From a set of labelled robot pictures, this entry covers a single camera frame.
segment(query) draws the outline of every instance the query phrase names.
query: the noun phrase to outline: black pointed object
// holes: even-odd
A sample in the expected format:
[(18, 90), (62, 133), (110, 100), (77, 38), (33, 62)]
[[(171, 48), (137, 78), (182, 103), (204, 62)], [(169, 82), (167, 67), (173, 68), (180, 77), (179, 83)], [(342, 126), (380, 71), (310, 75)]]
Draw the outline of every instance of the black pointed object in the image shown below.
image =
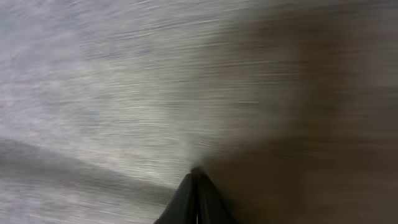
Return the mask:
[(208, 176), (199, 168), (187, 174), (154, 224), (237, 224)]

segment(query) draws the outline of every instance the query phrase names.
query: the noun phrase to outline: blurred ground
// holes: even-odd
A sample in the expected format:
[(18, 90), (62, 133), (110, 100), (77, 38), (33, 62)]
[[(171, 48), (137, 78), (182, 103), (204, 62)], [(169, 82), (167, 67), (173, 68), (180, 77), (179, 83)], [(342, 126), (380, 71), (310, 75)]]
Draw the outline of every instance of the blurred ground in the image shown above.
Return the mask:
[(0, 223), (396, 223), (395, 1), (0, 3)]

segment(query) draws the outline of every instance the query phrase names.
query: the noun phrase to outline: streaked texture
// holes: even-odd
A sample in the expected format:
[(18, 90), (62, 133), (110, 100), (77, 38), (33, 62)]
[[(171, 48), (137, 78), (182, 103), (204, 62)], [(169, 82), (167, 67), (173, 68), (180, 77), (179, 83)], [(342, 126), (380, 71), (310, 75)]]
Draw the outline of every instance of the streaked texture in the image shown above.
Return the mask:
[(396, 1), (3, 0), (0, 223), (397, 223)]

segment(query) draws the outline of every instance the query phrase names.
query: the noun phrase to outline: gray surface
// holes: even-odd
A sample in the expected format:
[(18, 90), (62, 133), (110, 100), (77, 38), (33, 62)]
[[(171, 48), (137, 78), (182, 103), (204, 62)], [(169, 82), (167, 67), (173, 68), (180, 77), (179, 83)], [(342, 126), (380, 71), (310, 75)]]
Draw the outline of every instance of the gray surface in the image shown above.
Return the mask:
[(0, 223), (397, 223), (394, 1), (0, 3)]

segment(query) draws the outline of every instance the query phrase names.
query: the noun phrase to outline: motion-blurred surface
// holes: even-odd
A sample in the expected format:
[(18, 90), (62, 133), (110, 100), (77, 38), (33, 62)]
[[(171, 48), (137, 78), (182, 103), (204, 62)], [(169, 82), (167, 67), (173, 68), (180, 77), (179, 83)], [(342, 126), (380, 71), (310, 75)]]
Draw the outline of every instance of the motion-blurred surface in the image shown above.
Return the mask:
[(0, 223), (397, 223), (396, 1), (4, 0)]

